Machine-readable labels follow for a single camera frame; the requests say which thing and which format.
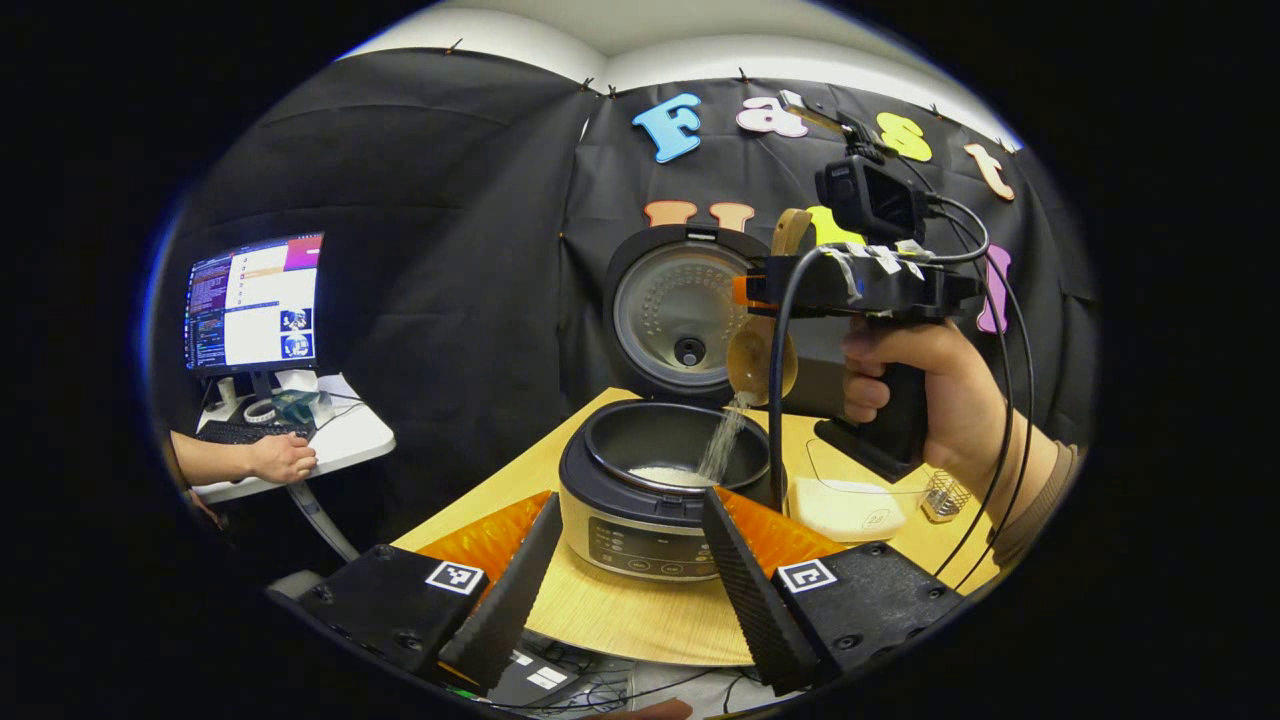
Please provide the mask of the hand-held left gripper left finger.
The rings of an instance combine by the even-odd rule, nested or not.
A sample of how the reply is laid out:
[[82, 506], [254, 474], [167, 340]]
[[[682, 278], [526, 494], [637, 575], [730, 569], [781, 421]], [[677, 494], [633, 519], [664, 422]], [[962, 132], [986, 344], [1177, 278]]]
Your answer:
[[408, 551], [379, 544], [303, 591], [297, 616], [362, 659], [481, 694], [500, 680], [563, 528], [540, 492]]

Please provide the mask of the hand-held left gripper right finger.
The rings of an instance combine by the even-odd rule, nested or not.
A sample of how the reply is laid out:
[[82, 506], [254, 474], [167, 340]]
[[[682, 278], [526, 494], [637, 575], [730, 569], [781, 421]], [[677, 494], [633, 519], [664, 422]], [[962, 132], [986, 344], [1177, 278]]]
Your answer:
[[913, 642], [964, 597], [884, 542], [847, 548], [722, 487], [701, 527], [762, 682], [829, 684]]

